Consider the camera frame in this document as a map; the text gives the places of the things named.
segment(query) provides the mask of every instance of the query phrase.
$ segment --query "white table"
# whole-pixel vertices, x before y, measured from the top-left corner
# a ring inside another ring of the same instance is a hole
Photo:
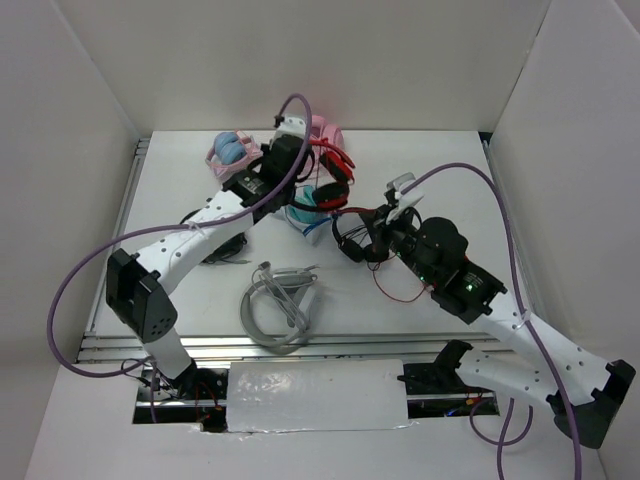
[[[177,223],[201,207],[220,185],[203,158],[219,132],[155,132],[127,212],[126,232],[151,225]],[[272,132],[257,131],[258,141]],[[346,150],[357,165],[351,206],[377,207],[384,202],[386,183],[411,171],[416,176],[448,162],[467,162],[489,173],[476,132],[351,131],[345,133]],[[423,186],[418,204],[423,218],[451,219],[469,240],[470,258],[511,286],[507,247],[496,202],[480,178],[465,170],[446,171]],[[405,305],[386,298],[374,285],[365,264],[354,264],[338,251],[327,225],[316,246],[280,220],[265,218],[248,233],[249,243],[239,258],[246,265],[198,266],[172,294],[184,337],[244,336],[238,317],[239,302],[258,263],[274,267],[319,264],[322,302],[313,319],[318,336],[341,335],[447,335],[469,333],[427,295]],[[134,252],[155,241],[149,235],[124,242]],[[419,281],[399,260],[385,264],[378,274],[387,291],[411,298]],[[132,337],[106,306],[99,302],[95,314],[98,337]],[[286,324],[274,315],[259,316],[269,333],[283,333]]]

